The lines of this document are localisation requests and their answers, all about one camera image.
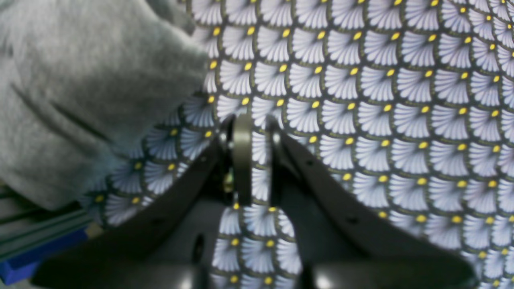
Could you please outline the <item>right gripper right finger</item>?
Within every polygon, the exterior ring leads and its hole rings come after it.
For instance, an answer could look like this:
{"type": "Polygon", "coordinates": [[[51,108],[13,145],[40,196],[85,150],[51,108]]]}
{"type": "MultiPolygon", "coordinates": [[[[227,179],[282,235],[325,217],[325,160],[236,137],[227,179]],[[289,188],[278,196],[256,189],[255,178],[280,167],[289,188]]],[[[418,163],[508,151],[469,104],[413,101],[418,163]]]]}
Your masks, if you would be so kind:
{"type": "Polygon", "coordinates": [[[347,192],[309,150],[266,118],[270,203],[294,229],[295,289],[472,289],[473,267],[396,228],[347,192]]]}

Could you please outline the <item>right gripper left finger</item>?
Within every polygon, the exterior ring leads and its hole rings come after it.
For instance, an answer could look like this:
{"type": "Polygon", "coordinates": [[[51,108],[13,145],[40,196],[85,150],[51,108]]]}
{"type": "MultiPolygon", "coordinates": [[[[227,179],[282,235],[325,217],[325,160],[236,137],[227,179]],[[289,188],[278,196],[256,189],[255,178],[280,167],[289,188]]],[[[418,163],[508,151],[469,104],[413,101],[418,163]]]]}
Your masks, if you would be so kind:
{"type": "Polygon", "coordinates": [[[227,117],[171,188],[122,225],[49,257],[45,289],[211,289],[224,211],[251,204],[252,117],[227,117]]]}

